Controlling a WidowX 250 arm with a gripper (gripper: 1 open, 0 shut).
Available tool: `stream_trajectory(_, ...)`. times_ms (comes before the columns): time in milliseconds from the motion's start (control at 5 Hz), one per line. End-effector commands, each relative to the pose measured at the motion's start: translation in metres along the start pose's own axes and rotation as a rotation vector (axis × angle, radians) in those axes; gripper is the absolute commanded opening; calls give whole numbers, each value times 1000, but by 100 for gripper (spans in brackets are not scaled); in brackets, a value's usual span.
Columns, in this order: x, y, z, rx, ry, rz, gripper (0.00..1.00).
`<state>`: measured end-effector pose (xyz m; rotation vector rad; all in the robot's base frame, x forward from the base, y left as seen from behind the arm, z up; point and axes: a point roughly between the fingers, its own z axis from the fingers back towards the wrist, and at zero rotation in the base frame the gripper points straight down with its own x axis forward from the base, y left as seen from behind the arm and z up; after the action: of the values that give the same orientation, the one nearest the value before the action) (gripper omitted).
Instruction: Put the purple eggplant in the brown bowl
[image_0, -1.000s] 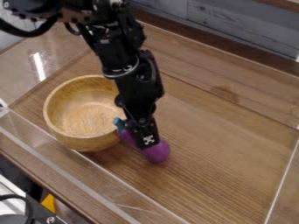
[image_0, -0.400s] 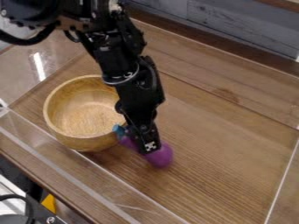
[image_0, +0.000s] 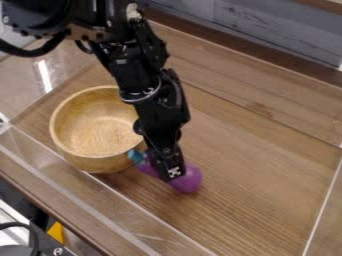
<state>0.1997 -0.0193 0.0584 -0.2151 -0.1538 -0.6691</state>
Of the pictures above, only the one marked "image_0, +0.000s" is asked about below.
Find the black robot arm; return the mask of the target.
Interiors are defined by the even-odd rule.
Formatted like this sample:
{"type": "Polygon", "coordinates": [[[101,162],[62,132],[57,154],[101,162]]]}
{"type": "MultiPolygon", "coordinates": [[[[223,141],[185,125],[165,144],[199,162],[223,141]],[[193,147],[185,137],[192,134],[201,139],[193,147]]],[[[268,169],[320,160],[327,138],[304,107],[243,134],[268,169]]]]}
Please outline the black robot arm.
{"type": "Polygon", "coordinates": [[[169,183],[187,174],[179,146],[191,115],[181,82],[165,67],[167,42],[156,35],[137,0],[0,0],[0,23],[42,39],[26,50],[0,39],[0,51],[34,58],[70,40],[96,56],[116,80],[119,97],[137,112],[135,132],[148,147],[149,165],[169,183]]]}

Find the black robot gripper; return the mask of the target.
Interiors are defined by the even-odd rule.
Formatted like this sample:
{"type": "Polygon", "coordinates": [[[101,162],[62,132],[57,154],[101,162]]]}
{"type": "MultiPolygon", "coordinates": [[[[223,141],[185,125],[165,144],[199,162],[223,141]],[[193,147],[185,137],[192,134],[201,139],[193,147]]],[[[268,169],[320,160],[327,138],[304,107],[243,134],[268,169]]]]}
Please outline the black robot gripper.
{"type": "Polygon", "coordinates": [[[181,127],[189,121],[187,99],[180,78],[173,69],[160,73],[161,86],[148,100],[135,105],[139,119],[135,132],[151,149],[151,163],[159,178],[169,182],[185,174],[184,157],[179,147],[181,127]]]}

